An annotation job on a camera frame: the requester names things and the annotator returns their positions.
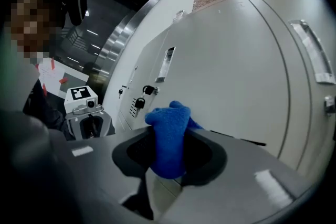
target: white device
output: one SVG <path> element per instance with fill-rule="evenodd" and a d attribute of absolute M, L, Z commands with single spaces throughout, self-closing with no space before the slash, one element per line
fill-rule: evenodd
<path fill-rule="evenodd" d="M 64 101 L 67 114 L 73 112 L 80 105 L 88 106 L 89 108 L 95 108 L 98 105 L 98 96 L 89 86 L 75 87 L 67 90 Z"/>

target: stainless steel frame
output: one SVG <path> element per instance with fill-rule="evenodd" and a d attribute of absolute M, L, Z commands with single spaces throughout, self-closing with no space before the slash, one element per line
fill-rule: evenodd
<path fill-rule="evenodd" d="M 144 17 L 158 2 L 159 0 L 149 0 L 137 13 L 127 15 L 102 47 L 88 79 L 89 85 L 99 97 L 99 102 L 102 102 L 112 73 L 128 41 Z"/>
<path fill-rule="evenodd" d="M 107 86 L 110 82 L 112 73 L 116 68 L 116 65 L 120 59 L 122 52 L 124 51 L 128 41 L 133 36 L 135 30 L 140 25 L 141 21 L 144 17 L 149 13 L 149 11 L 159 2 L 159 0 L 149 0 L 140 10 L 132 17 L 132 19 L 127 23 L 127 25 L 123 28 L 122 32 L 118 35 L 119 25 L 112 32 L 110 38 L 108 38 L 107 42 L 103 46 L 103 49 L 108 49 L 109 54 L 104 61 L 104 66 L 101 68 L 98 80 L 103 81 L 103 87 L 101 90 L 101 95 L 105 95 Z"/>

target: lock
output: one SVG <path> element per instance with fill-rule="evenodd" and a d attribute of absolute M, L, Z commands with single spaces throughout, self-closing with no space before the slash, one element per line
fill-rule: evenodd
<path fill-rule="evenodd" d="M 140 97 L 135 101 L 134 107 L 137 109 L 137 112 L 135 113 L 135 117 L 138 116 L 138 113 L 140 109 L 144 108 L 146 101 Z"/>
<path fill-rule="evenodd" d="M 118 92 L 118 94 L 119 94 L 119 99 L 120 99 L 120 96 L 122 95 L 122 89 L 119 89 L 119 92 Z"/>
<path fill-rule="evenodd" d="M 157 95 L 159 93 L 159 89 L 156 87 L 154 88 L 153 86 L 150 85 L 146 85 L 142 88 L 142 91 L 145 94 L 151 95 L 152 93 L 154 93 L 155 95 Z"/>

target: metal door frame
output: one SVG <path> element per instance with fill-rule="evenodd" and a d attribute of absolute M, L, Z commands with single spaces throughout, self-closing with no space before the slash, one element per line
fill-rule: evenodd
<path fill-rule="evenodd" d="M 96 92 L 99 97 L 99 103 L 103 102 L 112 73 L 130 38 L 133 36 L 145 16 L 159 1 L 160 0 L 148 0 L 132 18 L 127 16 L 127 20 L 125 20 L 126 18 L 123 19 L 120 24 L 116 26 L 102 47 L 94 63 L 100 67 L 99 73 L 98 75 L 97 72 L 90 73 L 88 79 L 88 81 L 94 81 L 95 83 L 99 82 L 99 84 L 102 85 L 102 87 L 98 87 L 98 92 Z"/>

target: white sticker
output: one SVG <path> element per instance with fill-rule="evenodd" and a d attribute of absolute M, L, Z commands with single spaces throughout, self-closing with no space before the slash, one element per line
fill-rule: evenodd
<path fill-rule="evenodd" d="M 71 150 L 73 155 L 75 157 L 80 156 L 80 155 L 84 155 L 90 152 L 93 152 L 93 148 L 90 146 L 85 146 L 85 147 L 81 147 L 81 148 L 75 148 L 73 150 Z"/>
<path fill-rule="evenodd" d="M 293 199 L 289 193 L 280 185 L 280 183 L 273 177 L 270 170 L 256 172 L 255 179 L 260 187 L 266 192 L 268 199 L 277 207 L 285 208 L 289 206 Z"/>

